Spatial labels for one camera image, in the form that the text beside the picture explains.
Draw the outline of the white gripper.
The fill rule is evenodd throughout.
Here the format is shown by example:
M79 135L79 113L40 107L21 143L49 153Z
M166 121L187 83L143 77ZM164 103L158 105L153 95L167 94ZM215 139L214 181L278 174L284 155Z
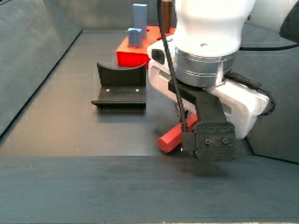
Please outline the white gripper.
M176 101L175 93L168 89L171 74L162 40L147 47L147 53L149 83L163 95ZM206 88L206 91L219 98L227 120L235 126L236 139L244 138L267 107L268 97L234 80L224 80L216 87Z

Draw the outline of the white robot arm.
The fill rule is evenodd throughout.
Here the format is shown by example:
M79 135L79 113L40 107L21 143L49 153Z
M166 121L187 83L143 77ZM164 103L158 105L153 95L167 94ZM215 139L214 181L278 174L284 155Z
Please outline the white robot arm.
M246 24L275 32L299 44L299 0L163 0L175 4L176 29L147 48L152 87L170 99L171 79L219 97L236 138L267 113L270 97L259 85L231 72Z

